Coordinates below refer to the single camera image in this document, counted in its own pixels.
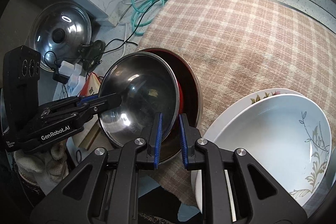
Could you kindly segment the left hand in white glove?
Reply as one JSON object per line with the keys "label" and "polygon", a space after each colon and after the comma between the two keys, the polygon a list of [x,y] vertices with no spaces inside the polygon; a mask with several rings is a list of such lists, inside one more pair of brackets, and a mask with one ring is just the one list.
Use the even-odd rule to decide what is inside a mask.
{"label": "left hand in white glove", "polygon": [[66,142],[53,145],[44,153],[27,154],[22,150],[14,152],[19,174],[31,184],[37,184],[37,175],[45,176],[50,182],[59,183],[68,174]]}

